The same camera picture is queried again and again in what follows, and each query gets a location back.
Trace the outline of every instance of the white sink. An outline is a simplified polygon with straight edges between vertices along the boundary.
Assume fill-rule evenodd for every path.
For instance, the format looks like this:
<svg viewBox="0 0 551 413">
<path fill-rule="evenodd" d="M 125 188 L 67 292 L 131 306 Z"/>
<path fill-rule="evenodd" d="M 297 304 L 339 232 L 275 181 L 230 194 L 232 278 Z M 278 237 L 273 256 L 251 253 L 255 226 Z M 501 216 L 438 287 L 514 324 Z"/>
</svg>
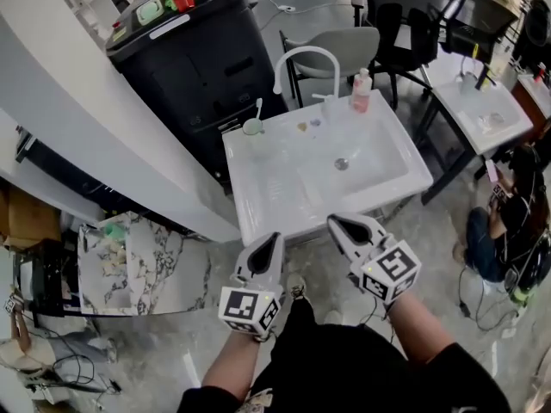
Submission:
<svg viewBox="0 0 551 413">
<path fill-rule="evenodd" d="M 432 184 L 378 90 L 366 114 L 345 97 L 333 104 L 331 123 L 316 104 L 265 120 L 263 129 L 223 136 L 244 245 L 272 231 L 307 234 L 331 213 L 364 213 Z"/>
<path fill-rule="evenodd" d="M 532 128 L 532 122 L 502 83 L 466 95 L 461 93 L 460 86 L 453 82 L 432 91 L 476 154 L 497 148 Z"/>
</svg>

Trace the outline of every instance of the denim jeans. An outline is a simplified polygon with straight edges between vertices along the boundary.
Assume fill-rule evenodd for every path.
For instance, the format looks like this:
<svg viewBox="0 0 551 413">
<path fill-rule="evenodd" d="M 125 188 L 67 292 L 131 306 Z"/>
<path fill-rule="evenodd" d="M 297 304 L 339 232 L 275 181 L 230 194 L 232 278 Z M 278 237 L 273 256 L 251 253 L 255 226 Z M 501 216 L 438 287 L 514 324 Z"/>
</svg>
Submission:
<svg viewBox="0 0 551 413">
<path fill-rule="evenodd" d="M 495 240 L 490 237 L 490 216 L 480 206 L 471 210 L 467 221 L 467 265 L 476 269 L 484 280 L 503 281 L 505 273 L 495 255 Z"/>
</svg>

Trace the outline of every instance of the soap dispenser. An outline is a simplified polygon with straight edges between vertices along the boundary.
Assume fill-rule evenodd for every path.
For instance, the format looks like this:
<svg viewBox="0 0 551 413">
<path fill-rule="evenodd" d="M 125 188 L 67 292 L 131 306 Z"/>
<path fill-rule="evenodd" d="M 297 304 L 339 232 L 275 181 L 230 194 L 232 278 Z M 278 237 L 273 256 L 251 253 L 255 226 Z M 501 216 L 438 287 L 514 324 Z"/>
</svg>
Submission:
<svg viewBox="0 0 551 413">
<path fill-rule="evenodd" d="M 321 104 L 321 114 L 323 115 L 325 122 L 331 124 L 335 110 L 335 101 L 337 100 L 334 95 L 319 95 L 317 93 L 312 94 L 312 98 L 324 100 Z"/>
<path fill-rule="evenodd" d="M 354 76 L 354 86 L 352 88 L 352 96 L 350 97 L 352 108 L 359 114 L 364 114 L 368 111 L 372 85 L 373 79 L 369 76 L 369 71 L 364 67 L 361 68 L 360 73 Z"/>
</svg>

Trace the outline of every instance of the sneaker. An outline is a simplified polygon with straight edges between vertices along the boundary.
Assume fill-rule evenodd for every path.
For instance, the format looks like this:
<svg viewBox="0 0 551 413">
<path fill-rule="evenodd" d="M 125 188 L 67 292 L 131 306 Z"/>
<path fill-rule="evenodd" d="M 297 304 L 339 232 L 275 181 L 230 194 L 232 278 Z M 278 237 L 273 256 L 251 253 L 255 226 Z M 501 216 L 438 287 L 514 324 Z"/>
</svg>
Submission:
<svg viewBox="0 0 551 413">
<path fill-rule="evenodd" d="M 465 257 L 465 246 L 461 242 L 455 242 L 454 250 L 452 253 L 452 256 L 454 257 L 454 260 L 458 262 L 461 265 L 464 265 L 467 263 L 466 257 Z"/>
<path fill-rule="evenodd" d="M 335 309 L 327 312 L 325 315 L 324 324 L 342 324 L 343 314 Z"/>
<path fill-rule="evenodd" d="M 117 354 L 117 347 L 115 346 L 115 340 L 108 338 L 107 340 L 107 360 L 110 364 L 115 364 L 119 357 Z"/>
<path fill-rule="evenodd" d="M 304 293 L 306 292 L 304 277 L 295 272 L 289 274 L 287 278 L 287 292 L 291 294 L 293 300 L 304 299 Z"/>
</svg>

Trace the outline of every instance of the gray chair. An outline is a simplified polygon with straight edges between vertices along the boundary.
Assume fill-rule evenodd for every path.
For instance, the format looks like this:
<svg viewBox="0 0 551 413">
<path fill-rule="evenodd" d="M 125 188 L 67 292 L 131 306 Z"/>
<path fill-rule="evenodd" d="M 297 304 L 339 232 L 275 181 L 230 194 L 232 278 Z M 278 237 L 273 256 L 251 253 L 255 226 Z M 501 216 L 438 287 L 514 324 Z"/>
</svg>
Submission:
<svg viewBox="0 0 551 413">
<path fill-rule="evenodd" d="M 341 77 L 352 77 L 362 67 L 369 67 L 379 48 L 379 31 L 376 28 L 336 29 L 303 42 L 290 40 L 282 31 L 279 31 L 279 34 L 282 37 L 284 52 L 298 46 L 318 46 L 331 52 L 341 66 Z M 298 53 L 287 60 L 287 73 L 291 94 L 295 98 L 296 92 L 299 106 L 302 108 L 299 81 L 308 78 L 333 78 L 333 64 L 319 53 Z"/>
</svg>

